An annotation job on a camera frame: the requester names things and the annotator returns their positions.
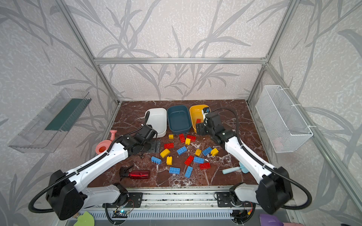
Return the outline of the red lego brick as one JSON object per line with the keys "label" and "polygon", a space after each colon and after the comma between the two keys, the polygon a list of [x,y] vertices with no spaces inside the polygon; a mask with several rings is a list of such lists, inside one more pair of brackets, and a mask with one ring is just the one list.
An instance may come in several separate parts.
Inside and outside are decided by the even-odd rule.
{"label": "red lego brick", "polygon": [[207,170],[211,168],[210,163],[202,163],[199,165],[200,170]]}
{"label": "red lego brick", "polygon": [[192,142],[195,142],[195,141],[196,141],[196,137],[195,137],[195,136],[188,135],[187,138],[190,139]]}
{"label": "red lego brick", "polygon": [[189,166],[194,160],[193,156],[189,156],[186,161],[184,162],[185,165]]}
{"label": "red lego brick", "polygon": [[164,144],[164,148],[165,148],[165,149],[174,148],[174,143],[167,143],[167,144]]}
{"label": "red lego brick", "polygon": [[180,134],[180,135],[179,135],[179,140],[180,140],[181,143],[185,143],[185,136],[184,136],[184,134]]}

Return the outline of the yellow curved lego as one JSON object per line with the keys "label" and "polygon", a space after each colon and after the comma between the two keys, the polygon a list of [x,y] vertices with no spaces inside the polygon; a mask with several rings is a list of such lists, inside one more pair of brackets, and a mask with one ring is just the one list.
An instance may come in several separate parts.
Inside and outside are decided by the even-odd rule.
{"label": "yellow curved lego", "polygon": [[165,158],[165,157],[167,157],[170,153],[171,153],[171,151],[170,151],[169,149],[165,149],[164,151],[162,151],[162,152],[160,153],[160,156],[161,156],[162,158]]}

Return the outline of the yellow lego brick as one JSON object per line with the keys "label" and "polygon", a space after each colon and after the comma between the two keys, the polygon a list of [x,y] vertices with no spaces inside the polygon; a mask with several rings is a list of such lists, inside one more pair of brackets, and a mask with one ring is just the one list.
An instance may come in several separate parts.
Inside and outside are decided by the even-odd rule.
{"label": "yellow lego brick", "polygon": [[173,163],[173,157],[172,157],[172,156],[168,156],[168,157],[166,158],[166,164],[167,164],[167,165],[172,165],[172,163]]}
{"label": "yellow lego brick", "polygon": [[196,155],[196,156],[201,156],[201,154],[202,154],[202,151],[201,151],[200,149],[197,149],[197,150],[195,151],[195,155]]}
{"label": "yellow lego brick", "polygon": [[216,155],[218,155],[218,153],[219,153],[219,150],[217,148],[212,149],[212,151],[210,152],[210,154],[212,156],[216,156]]}

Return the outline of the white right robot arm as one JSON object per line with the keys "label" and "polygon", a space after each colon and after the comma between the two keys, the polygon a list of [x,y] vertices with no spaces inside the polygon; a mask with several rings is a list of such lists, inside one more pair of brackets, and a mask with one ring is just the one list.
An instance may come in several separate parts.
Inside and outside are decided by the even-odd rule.
{"label": "white right robot arm", "polygon": [[[312,204],[312,195],[304,186],[292,180],[286,169],[274,167],[252,151],[241,140],[238,128],[234,131],[225,129],[217,111],[205,107],[202,109],[202,115],[203,120],[196,125],[197,134],[209,135],[216,144],[242,163],[257,182],[256,185],[235,185],[230,190],[235,203],[252,202],[260,205],[268,214],[274,214],[280,208],[302,210]],[[305,193],[307,200],[302,205],[287,205],[293,199],[292,186]]]}

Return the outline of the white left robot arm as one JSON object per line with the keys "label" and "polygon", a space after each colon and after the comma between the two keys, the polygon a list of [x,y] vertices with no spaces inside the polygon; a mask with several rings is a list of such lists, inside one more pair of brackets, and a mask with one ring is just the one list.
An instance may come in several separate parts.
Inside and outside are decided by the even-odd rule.
{"label": "white left robot arm", "polygon": [[30,201],[28,210],[32,213],[54,212],[60,220],[66,220],[88,207],[127,204],[128,191],[119,183],[96,188],[88,188],[88,185],[117,163],[147,152],[149,141],[157,135],[150,125],[143,125],[134,136],[126,134],[114,138],[107,150],[88,162],[67,172],[54,172],[48,187]]}

